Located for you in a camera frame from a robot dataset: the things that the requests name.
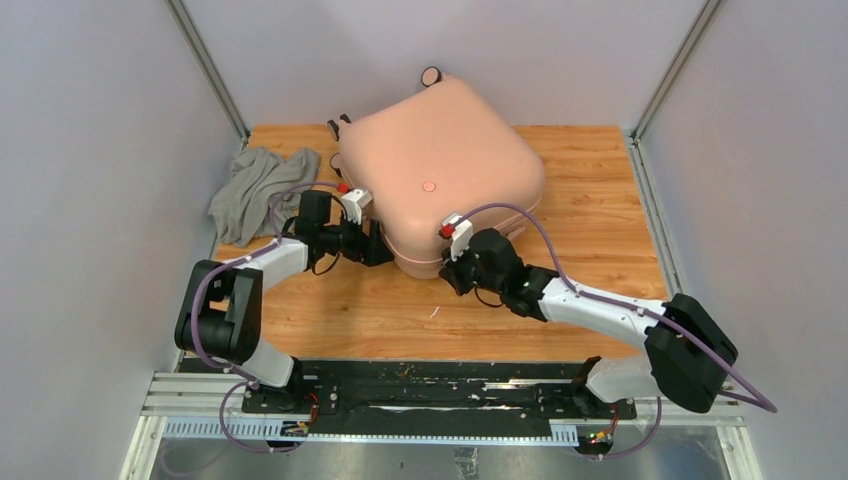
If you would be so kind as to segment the pink suitcase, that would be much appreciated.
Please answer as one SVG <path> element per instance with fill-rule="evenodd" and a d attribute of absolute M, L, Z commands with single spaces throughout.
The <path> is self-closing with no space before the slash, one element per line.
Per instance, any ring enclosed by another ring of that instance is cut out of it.
<path fill-rule="evenodd" d="M 369 216 L 398 268 L 419 279 L 437 276 L 448 243 L 444 220 L 487 205 L 475 230 L 514 238 L 527 223 L 510 210 L 535 210 L 545 168 L 529 144 L 471 86 L 435 66 L 422 90 L 366 117 L 342 114 L 327 123 L 339 151 L 330 164 L 343 181 L 371 193 Z"/>

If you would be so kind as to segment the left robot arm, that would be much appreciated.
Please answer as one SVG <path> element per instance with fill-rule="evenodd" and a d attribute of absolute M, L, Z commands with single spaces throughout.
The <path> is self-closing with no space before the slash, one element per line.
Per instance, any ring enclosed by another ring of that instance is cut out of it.
<path fill-rule="evenodd" d="M 367 267 L 392 261 L 379 221 L 366 215 L 372 200 L 369 191 L 345 185 L 336 194 L 307 190 L 297 214 L 266 246 L 227 262 L 197 262 L 176 321 L 176 346 L 242 376 L 251 390 L 268 391 L 279 411 L 298 411 L 306 400 L 303 366 L 262 337 L 263 295 L 290 276 L 314 272 L 326 255 Z"/>

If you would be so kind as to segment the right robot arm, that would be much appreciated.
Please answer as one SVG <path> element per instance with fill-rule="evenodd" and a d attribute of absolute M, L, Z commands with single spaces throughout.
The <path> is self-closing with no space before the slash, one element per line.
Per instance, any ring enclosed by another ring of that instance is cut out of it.
<path fill-rule="evenodd" d="M 459 295 L 489 291 L 515 315 L 580 326 L 640 350 L 626 359 L 587 361 L 582 382 L 570 392 L 573 408 L 584 417 L 645 395 L 707 413 L 738 358 L 736 346 L 694 297 L 640 299 L 575 283 L 524 263 L 493 228 L 473 234 L 463 250 L 445 248 L 441 257 L 439 275 Z"/>

